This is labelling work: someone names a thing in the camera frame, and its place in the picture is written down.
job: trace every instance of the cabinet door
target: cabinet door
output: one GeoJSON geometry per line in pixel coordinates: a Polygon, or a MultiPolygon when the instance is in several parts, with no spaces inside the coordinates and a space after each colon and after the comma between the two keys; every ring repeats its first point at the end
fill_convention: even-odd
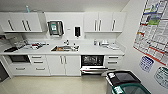
{"type": "Polygon", "coordinates": [[[125,22],[125,12],[114,12],[113,13],[113,20],[114,20],[114,28],[113,31],[122,31],[124,22],[125,22]]]}
{"type": "Polygon", "coordinates": [[[93,32],[98,30],[98,13],[84,13],[84,31],[93,32]]]}
{"type": "Polygon", "coordinates": [[[42,32],[37,13],[24,13],[24,17],[28,31],[42,32]]]}
{"type": "Polygon", "coordinates": [[[81,57],[80,56],[66,56],[65,69],[67,76],[80,76],[81,57]]]}
{"type": "Polygon", "coordinates": [[[62,56],[46,55],[46,58],[51,75],[65,75],[62,56]]]}
{"type": "Polygon", "coordinates": [[[23,13],[9,13],[15,26],[15,31],[27,31],[23,13]]]}
{"type": "Polygon", "coordinates": [[[112,31],[112,13],[100,12],[98,21],[98,31],[112,31]]]}
{"type": "Polygon", "coordinates": [[[0,13],[0,25],[4,32],[15,30],[13,22],[9,16],[9,13],[0,13]]]}

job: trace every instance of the sign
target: sign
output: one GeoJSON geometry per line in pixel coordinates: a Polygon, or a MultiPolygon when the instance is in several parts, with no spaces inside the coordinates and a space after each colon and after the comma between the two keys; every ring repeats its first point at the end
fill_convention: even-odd
{"type": "Polygon", "coordinates": [[[153,63],[154,63],[154,61],[152,59],[150,59],[147,56],[143,56],[139,66],[142,68],[142,70],[149,72],[153,63]]]}

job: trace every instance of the cabinet handle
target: cabinet handle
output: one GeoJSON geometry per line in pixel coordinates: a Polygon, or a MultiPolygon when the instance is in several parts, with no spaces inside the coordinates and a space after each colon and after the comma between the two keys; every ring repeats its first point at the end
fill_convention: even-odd
{"type": "Polygon", "coordinates": [[[25,26],[25,24],[24,24],[24,20],[22,20],[22,24],[23,24],[25,30],[27,31],[26,26],[25,26]]]}
{"type": "Polygon", "coordinates": [[[35,61],[34,63],[43,63],[42,61],[35,61]]]}
{"type": "Polygon", "coordinates": [[[115,20],[114,20],[114,22],[113,22],[113,28],[112,28],[112,31],[114,30],[114,25],[115,25],[115,20]]]}
{"type": "Polygon", "coordinates": [[[36,70],[45,70],[45,68],[43,68],[43,69],[38,69],[38,68],[36,68],[36,70]]]}
{"type": "Polygon", "coordinates": [[[109,57],[109,58],[118,58],[118,57],[109,57]]]}
{"type": "Polygon", "coordinates": [[[62,62],[62,56],[60,56],[60,58],[61,58],[61,64],[63,64],[63,62],[62,62]]]}
{"type": "Polygon", "coordinates": [[[101,26],[101,20],[100,20],[100,23],[99,23],[99,31],[100,31],[100,26],[101,26]]]}
{"type": "Polygon", "coordinates": [[[8,20],[8,23],[9,23],[10,28],[12,29],[12,31],[14,31],[14,29],[13,29],[13,27],[12,27],[12,24],[11,24],[10,20],[8,20]]]}
{"type": "Polygon", "coordinates": [[[108,62],[108,64],[117,64],[117,62],[108,62]]]}
{"type": "Polygon", "coordinates": [[[41,56],[32,56],[32,58],[41,58],[41,56]]]}
{"type": "Polygon", "coordinates": [[[65,59],[65,64],[67,64],[67,62],[66,62],[66,57],[64,56],[64,59],[65,59]]]}
{"type": "Polygon", "coordinates": [[[27,26],[29,28],[29,31],[31,31],[30,26],[29,26],[29,22],[28,21],[26,21],[26,22],[27,22],[27,26]]]}
{"type": "Polygon", "coordinates": [[[97,20],[95,20],[95,31],[96,31],[97,20]]]}
{"type": "Polygon", "coordinates": [[[16,68],[16,70],[25,70],[25,68],[16,68]]]}

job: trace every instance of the microwave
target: microwave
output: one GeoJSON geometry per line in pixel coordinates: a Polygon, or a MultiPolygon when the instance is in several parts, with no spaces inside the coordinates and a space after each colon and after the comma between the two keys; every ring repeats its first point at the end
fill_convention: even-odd
{"type": "Polygon", "coordinates": [[[12,63],[30,63],[28,55],[9,55],[12,63]]]}

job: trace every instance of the drawer handle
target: drawer handle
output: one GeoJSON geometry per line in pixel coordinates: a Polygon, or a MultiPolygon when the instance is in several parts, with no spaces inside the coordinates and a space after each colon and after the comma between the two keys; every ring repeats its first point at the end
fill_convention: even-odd
{"type": "Polygon", "coordinates": [[[32,56],[32,58],[41,58],[42,56],[32,56]]]}
{"type": "Polygon", "coordinates": [[[16,68],[16,70],[25,70],[25,68],[16,68]]]}
{"type": "Polygon", "coordinates": [[[38,69],[38,68],[36,68],[36,70],[45,70],[45,68],[43,68],[43,69],[38,69]]]}
{"type": "Polygon", "coordinates": [[[108,64],[117,64],[117,62],[108,62],[108,64]]]}
{"type": "Polygon", "coordinates": [[[35,61],[34,63],[43,63],[42,61],[35,61]]]}
{"type": "Polygon", "coordinates": [[[118,57],[109,57],[109,58],[118,58],[118,57]]]}

